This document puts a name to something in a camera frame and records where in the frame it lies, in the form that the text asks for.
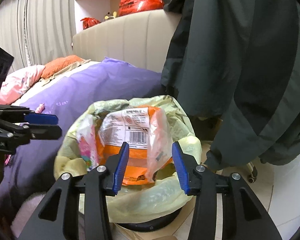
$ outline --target product label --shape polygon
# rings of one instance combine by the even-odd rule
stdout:
[[[104,145],[121,146],[127,142],[130,148],[148,149],[150,118],[148,108],[130,108],[109,113],[98,131]]]

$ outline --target yellow plastic bag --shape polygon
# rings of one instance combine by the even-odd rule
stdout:
[[[59,178],[64,172],[73,176],[87,173],[86,162],[81,158],[77,130],[83,120],[90,115],[96,127],[100,127],[104,117],[110,112],[127,108],[153,106],[164,109],[173,141],[179,141],[184,153],[194,156],[197,163],[201,158],[201,143],[194,136],[189,118],[170,96],[154,98],[133,98],[93,103],[69,129],[55,159],[54,176]],[[156,181],[148,185],[122,186],[116,197],[106,197],[109,220],[113,223],[142,223],[170,214],[184,206],[192,197],[180,188],[177,173],[172,164],[157,173]],[[84,213],[84,195],[80,196],[79,211]]]

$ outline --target purple duvet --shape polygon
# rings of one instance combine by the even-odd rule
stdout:
[[[0,184],[0,213],[12,221],[21,204],[33,193],[48,191],[55,182],[54,159],[74,121],[93,102],[110,99],[146,98],[162,95],[161,74],[136,68],[126,62],[106,58],[99,64],[63,77],[35,95],[23,106],[59,118],[62,137],[58,141],[31,141],[20,146],[5,167]]]

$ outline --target stuffed toy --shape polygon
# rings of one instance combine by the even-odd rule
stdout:
[[[105,16],[105,20],[104,21],[107,21],[107,20],[111,20],[111,19],[114,19],[117,17],[117,12],[114,11],[113,14],[111,14],[110,12],[107,13],[107,15]]]

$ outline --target beige headboard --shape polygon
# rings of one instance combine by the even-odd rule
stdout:
[[[161,72],[180,18],[179,14],[153,10],[103,22],[73,37],[74,54],[93,61],[116,58]]]

